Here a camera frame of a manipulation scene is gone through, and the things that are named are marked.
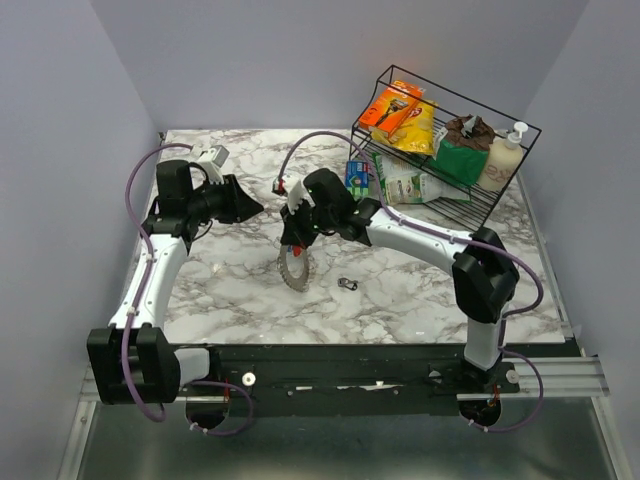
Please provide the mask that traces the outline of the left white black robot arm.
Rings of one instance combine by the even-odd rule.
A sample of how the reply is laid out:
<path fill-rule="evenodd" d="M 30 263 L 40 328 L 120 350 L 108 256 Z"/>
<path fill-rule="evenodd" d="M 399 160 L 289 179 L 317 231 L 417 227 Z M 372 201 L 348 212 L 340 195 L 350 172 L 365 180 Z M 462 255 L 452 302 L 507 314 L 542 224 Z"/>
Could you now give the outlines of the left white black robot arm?
<path fill-rule="evenodd" d="M 234 224 L 261 213 L 221 161 L 169 160 L 156 167 L 158 195 L 142 224 L 139 263 L 109 324 L 92 330 L 87 350 L 97 390 L 106 404 L 170 403 L 189 384 L 201 395 L 222 380 L 205 348 L 178 348 L 164 334 L 169 298 L 201 225 Z"/>

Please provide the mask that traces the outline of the small silver key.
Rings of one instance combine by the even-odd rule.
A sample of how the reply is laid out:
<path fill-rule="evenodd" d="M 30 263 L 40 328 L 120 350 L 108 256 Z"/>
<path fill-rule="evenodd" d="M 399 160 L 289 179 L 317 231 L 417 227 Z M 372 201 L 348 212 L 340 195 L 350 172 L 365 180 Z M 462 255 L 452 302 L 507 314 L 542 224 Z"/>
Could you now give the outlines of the small silver key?
<path fill-rule="evenodd" d="M 338 286 L 350 291 L 356 291 L 358 289 L 358 282 L 345 277 L 341 277 L 338 279 Z"/>

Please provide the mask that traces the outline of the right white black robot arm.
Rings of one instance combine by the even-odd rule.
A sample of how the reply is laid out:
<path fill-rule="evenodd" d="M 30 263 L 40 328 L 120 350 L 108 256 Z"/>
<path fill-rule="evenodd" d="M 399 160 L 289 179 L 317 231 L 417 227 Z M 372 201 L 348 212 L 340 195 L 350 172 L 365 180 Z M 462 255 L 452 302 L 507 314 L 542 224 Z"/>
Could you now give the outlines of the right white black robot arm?
<path fill-rule="evenodd" d="M 519 274 L 498 235 L 446 230 L 407 217 L 373 198 L 355 199 L 339 177 L 322 168 L 304 179 L 277 177 L 273 192 L 286 199 L 277 265 L 291 289 L 306 289 L 309 247 L 318 236 L 337 235 L 367 247 L 398 251 L 449 274 L 458 308 L 467 317 L 460 379 L 480 392 L 496 380 L 502 357 L 501 319 Z"/>

